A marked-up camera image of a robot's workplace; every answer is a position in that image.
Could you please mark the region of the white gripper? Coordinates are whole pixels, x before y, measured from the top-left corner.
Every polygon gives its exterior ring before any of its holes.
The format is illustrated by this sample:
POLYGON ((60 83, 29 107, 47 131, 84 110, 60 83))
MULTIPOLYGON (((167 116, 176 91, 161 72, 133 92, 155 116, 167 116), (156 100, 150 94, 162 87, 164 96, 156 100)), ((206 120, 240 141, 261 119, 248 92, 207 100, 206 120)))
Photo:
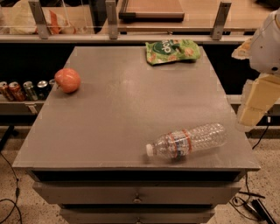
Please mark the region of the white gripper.
POLYGON ((237 123, 253 128, 280 98, 280 8, 267 16, 253 38, 234 49, 232 57, 249 59, 250 66, 261 73, 244 84, 237 111, 237 123))

